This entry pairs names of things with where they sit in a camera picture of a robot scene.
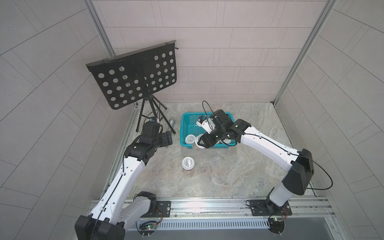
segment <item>white container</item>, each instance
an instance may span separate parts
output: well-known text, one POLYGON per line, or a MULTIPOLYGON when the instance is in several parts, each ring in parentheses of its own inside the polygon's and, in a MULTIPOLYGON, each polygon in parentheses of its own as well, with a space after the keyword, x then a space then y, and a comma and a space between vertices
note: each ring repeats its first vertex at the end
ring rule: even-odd
POLYGON ((195 135, 193 135, 193 134, 189 134, 189 135, 186 136, 186 138, 185 138, 185 143, 186 143, 186 144, 194 144, 194 143, 195 143, 195 139, 196 139, 195 135))
POLYGON ((185 157, 182 161, 182 166, 185 170, 189 171, 195 166, 195 161, 191 157, 185 157))

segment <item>tripod stand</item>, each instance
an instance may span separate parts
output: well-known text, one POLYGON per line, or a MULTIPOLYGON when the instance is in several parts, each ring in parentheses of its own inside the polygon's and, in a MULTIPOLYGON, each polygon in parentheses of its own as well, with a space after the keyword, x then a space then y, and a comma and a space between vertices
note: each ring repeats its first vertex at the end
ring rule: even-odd
POLYGON ((168 126, 170 127, 170 129, 172 130, 172 133, 173 134, 176 134, 175 130, 172 128, 172 126, 169 124, 168 122, 168 119, 164 116, 164 113, 161 111, 160 107, 163 106, 165 110, 167 110, 167 108, 153 95, 149 95, 148 97, 144 97, 143 98, 143 102, 141 104, 141 109, 140 109, 140 115, 139 115, 139 121, 137 123, 137 128, 136 128, 136 132, 139 131, 139 126, 140 126, 140 121, 141 121, 141 117, 145 117, 145 118, 148 118, 150 119, 150 117, 148 116, 145 116, 143 115, 143 109, 144 109, 144 103, 145 101, 149 101, 149 104, 151 105, 151 108, 152 108, 152 112, 155 116, 157 116, 157 113, 156 113, 156 109, 158 110, 158 112, 161 114, 161 118, 159 118, 159 121, 161 121, 162 119, 164 119, 166 121, 166 123, 168 124, 168 126))

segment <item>gray marble surface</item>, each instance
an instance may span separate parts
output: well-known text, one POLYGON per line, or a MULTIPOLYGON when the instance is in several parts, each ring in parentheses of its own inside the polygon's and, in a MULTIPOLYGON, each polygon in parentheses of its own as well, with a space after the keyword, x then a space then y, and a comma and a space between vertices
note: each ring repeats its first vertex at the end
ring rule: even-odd
MULTIPOLYGON (((278 164, 249 146, 237 144, 227 149, 188 149, 180 144, 180 122, 185 112, 203 112, 201 103, 165 103, 164 114, 176 119, 172 134, 173 144, 157 150, 137 178, 130 193, 133 197, 140 191, 155 193, 158 197, 230 197, 266 196, 286 172, 278 164), (192 157, 195 166, 186 171, 181 162, 192 157)), ((233 114, 234 119, 243 119, 262 133, 291 146, 280 119, 270 103, 212 103, 214 111, 223 109, 233 114)), ((143 114, 149 114, 147 102, 143 114)), ((167 125, 161 121, 164 129, 167 125)), ((139 133, 130 134, 128 142, 139 133)))

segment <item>music stand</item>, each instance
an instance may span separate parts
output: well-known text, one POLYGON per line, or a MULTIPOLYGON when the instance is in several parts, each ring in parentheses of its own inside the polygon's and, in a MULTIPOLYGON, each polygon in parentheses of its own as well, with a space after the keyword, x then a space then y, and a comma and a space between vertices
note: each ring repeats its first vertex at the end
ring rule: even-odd
POLYGON ((161 106, 167 108, 153 96, 177 81, 175 42, 173 40, 86 64, 112 109, 143 99, 136 132, 141 117, 149 118, 142 114, 145 101, 149 101, 153 114, 157 116, 158 110, 172 132, 176 133, 160 109, 161 106))

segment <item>blue basket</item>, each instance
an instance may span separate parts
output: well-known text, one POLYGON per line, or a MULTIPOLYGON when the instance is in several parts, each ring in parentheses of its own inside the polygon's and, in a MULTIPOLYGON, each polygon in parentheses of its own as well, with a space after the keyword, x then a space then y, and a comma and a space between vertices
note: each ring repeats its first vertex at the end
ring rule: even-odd
MULTIPOLYGON (((226 112, 229 117, 234 121, 232 113, 226 112)), ((201 115, 205 115, 205 113, 184 113, 181 117, 181 126, 180 126, 180 144, 184 147, 187 148, 192 148, 193 144, 186 144, 185 143, 185 138, 189 134, 195 135, 197 137, 198 135, 202 133, 206 133, 204 128, 197 126, 196 122, 199 119, 201 115)), ((231 143, 228 145, 234 146, 236 144, 235 140, 232 140, 231 143)), ((229 146, 223 144, 223 143, 218 143, 215 144, 211 148, 228 148, 229 146)))

